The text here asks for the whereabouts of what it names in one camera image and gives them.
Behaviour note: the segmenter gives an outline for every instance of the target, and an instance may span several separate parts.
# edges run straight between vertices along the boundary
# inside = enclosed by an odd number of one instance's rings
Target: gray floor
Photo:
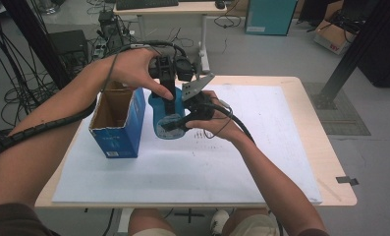
[[[4,21],[6,34],[28,55],[26,43],[10,20]],[[95,27],[49,26],[51,29],[82,28],[86,37],[95,37]],[[171,29],[156,31],[150,37],[165,39]],[[217,75],[294,76],[303,82],[325,83],[341,56],[312,41],[308,26],[292,24],[288,36],[245,35],[244,28],[222,29],[208,22],[207,48],[212,72]],[[180,37],[191,37],[182,29]],[[3,96],[11,88],[0,66],[0,111]],[[356,206],[320,207],[331,235],[390,235],[390,88],[375,88],[359,69],[343,87],[371,136],[329,136],[347,175],[357,178],[354,186]],[[11,110],[6,116],[11,117]],[[8,126],[1,120],[0,129]],[[163,209],[166,214],[170,209]],[[187,209],[174,209],[174,212]],[[194,209],[205,217],[168,217],[181,235],[207,235],[215,209]],[[107,226],[110,209],[39,209],[42,220],[63,235],[101,235]]]

